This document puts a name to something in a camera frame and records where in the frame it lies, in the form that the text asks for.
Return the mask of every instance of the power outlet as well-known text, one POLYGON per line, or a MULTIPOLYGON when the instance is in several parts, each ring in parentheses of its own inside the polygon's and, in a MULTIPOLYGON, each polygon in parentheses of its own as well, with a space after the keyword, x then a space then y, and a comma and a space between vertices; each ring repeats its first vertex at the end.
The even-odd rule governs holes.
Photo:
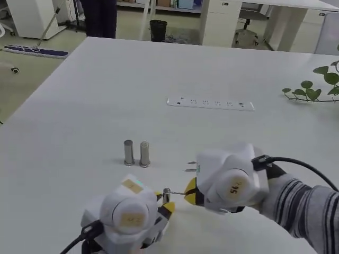
POLYGON ((214 99, 173 97, 167 99, 168 106, 214 108, 217 110, 254 111, 251 102, 232 102, 214 99))

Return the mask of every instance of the dark clothing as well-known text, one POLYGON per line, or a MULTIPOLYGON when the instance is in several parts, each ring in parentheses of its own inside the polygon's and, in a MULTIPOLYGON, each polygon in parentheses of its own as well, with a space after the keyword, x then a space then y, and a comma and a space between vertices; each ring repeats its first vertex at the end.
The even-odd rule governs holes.
POLYGON ((80 0, 89 37, 114 38, 117 29, 117 0, 80 0))

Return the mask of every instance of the black trash bin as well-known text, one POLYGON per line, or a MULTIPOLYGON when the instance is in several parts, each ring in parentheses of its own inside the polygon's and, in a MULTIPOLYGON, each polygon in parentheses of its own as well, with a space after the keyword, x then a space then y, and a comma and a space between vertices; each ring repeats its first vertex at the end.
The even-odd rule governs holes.
POLYGON ((164 42, 166 39, 167 22, 162 20, 151 20, 150 38, 152 41, 164 42))

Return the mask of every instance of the metal pin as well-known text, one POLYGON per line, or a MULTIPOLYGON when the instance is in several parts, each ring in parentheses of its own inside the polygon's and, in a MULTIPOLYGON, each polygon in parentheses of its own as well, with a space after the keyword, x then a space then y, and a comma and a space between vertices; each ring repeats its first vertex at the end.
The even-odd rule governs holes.
POLYGON ((164 192, 163 192, 163 205, 169 203, 170 200, 171 200, 171 189, 164 188, 164 192))
POLYGON ((171 194, 174 194, 174 195, 183 195, 183 196, 186 196, 185 193, 182 193, 182 192, 170 192, 171 194))
POLYGON ((144 141, 140 144, 140 166, 147 168, 150 165, 149 160, 149 143, 144 141))
POLYGON ((126 140, 123 144, 124 144, 124 149, 125 149, 124 164, 126 166, 132 166, 135 163, 134 157, 133 157, 133 141, 132 140, 126 140))

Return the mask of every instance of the striped sleeve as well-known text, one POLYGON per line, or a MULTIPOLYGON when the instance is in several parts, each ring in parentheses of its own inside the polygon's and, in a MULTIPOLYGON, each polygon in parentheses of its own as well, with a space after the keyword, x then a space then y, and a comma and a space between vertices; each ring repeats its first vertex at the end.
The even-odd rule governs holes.
POLYGON ((339 193, 311 188, 291 175, 271 179, 260 213, 295 238, 305 238, 318 254, 339 253, 339 193))

